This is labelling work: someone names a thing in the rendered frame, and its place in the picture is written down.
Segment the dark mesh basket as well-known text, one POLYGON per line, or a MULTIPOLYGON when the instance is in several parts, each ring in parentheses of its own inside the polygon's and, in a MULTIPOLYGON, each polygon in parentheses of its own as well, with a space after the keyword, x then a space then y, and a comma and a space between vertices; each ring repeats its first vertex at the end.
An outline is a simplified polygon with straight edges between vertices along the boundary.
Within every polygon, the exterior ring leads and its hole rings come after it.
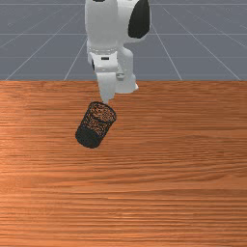
POLYGON ((95 149, 116 120, 117 114, 109 105, 92 101, 75 132, 75 138, 82 146, 95 149))

